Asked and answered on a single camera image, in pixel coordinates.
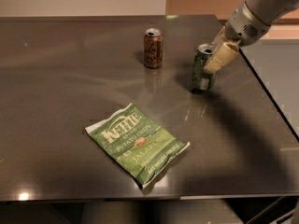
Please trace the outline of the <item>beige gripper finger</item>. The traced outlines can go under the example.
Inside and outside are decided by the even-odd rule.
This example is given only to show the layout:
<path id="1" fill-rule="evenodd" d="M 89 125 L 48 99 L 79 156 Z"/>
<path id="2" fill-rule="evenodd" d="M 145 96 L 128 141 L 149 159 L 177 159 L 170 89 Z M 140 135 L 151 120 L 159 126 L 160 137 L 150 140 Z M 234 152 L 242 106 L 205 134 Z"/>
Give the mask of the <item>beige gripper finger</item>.
<path id="1" fill-rule="evenodd" d="M 225 65 L 230 63 L 239 54 L 239 46 L 233 42 L 220 42 L 204 66 L 204 71 L 208 74 L 215 74 Z"/>
<path id="2" fill-rule="evenodd" d="M 221 30 L 215 36 L 214 40 L 212 41 L 212 44 L 214 46 L 218 46 L 218 45 L 222 44 L 225 41 L 225 39 L 226 39 L 225 27 L 222 27 Z"/>

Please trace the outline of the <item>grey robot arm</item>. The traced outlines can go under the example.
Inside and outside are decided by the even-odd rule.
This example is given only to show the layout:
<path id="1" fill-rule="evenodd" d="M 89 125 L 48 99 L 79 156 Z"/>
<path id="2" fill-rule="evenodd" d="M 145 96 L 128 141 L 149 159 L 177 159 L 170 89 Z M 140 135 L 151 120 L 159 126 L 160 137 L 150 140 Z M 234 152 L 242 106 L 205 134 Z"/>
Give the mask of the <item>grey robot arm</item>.
<path id="1" fill-rule="evenodd" d="M 299 8 L 299 0 L 245 0 L 214 38 L 216 46 L 204 71 L 215 74 L 239 54 L 242 47 L 260 40 L 282 16 Z"/>

